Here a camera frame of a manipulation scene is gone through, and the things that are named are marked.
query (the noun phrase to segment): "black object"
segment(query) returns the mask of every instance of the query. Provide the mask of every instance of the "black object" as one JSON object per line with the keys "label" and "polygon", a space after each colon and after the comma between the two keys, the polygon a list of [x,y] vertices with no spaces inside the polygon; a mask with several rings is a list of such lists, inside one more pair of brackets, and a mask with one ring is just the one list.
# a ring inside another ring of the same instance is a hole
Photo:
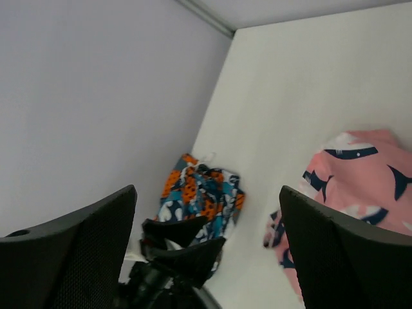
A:
{"label": "black object", "polygon": [[[225,238],[220,237],[188,247],[206,223],[206,217],[176,223],[146,220],[142,225],[143,238],[140,246],[141,253],[148,263],[134,265],[130,281],[120,286],[118,308],[155,308],[156,301],[164,293],[164,288],[171,279],[174,279],[175,287],[201,288],[225,243]],[[169,241],[183,248],[174,250]],[[196,290],[193,290],[191,294],[202,298],[202,295],[205,296],[205,291],[196,293]],[[211,308],[219,308],[213,300],[211,303],[213,304]]]}
{"label": "black object", "polygon": [[0,308],[112,309],[136,199],[130,185],[1,238]]}
{"label": "black object", "polygon": [[282,216],[304,304],[409,308],[412,237],[356,220],[283,187]]}

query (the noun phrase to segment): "orange and blue patterned bag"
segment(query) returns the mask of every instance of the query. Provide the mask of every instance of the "orange and blue patterned bag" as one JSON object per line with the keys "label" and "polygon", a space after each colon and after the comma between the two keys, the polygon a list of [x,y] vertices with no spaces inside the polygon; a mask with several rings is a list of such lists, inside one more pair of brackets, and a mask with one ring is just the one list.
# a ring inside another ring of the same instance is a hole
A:
{"label": "orange and blue patterned bag", "polygon": [[192,244],[220,236],[228,238],[245,199],[240,177],[224,169],[210,169],[184,154],[166,181],[156,219],[176,222],[206,216],[208,223]]}

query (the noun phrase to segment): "white wall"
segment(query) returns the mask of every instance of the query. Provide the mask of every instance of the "white wall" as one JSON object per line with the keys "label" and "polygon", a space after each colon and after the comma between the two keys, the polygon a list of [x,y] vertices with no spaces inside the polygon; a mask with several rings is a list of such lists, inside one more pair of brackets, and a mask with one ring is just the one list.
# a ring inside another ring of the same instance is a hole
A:
{"label": "white wall", "polygon": [[129,183],[153,216],[230,41],[172,0],[0,2],[0,236]]}
{"label": "white wall", "polygon": [[282,185],[296,187],[321,144],[388,128],[412,150],[411,33],[412,3],[236,32],[193,147],[246,192],[207,282],[222,308],[301,308],[263,235]]}

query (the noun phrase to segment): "colorful patterned fabric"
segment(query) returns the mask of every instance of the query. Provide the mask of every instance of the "colorful patterned fabric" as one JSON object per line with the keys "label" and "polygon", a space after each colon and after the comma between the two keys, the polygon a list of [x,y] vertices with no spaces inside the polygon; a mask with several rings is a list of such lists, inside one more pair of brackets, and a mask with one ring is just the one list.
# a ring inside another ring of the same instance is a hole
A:
{"label": "colorful patterned fabric", "polygon": [[[299,190],[337,211],[412,236],[412,153],[389,131],[348,131],[314,155]],[[301,290],[282,214],[270,215],[264,246],[274,248],[296,293]]]}
{"label": "colorful patterned fabric", "polygon": [[229,237],[245,199],[240,177],[224,169],[209,169],[184,154],[166,181],[157,219],[176,222],[206,216],[209,222],[196,235],[195,243]]}

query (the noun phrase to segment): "pink fabric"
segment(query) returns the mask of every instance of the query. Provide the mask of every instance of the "pink fabric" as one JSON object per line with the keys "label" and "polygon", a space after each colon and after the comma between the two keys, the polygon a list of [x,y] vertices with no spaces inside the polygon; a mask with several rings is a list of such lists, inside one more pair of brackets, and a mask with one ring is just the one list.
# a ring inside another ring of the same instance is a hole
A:
{"label": "pink fabric", "polygon": [[[389,131],[348,131],[314,155],[299,190],[349,216],[412,236],[409,177],[412,153],[403,150]],[[265,246],[274,247],[281,265],[290,265],[285,263],[285,256],[293,259],[286,233],[282,233],[280,211],[273,218],[267,225]],[[295,269],[285,268],[285,273],[301,296]]]}

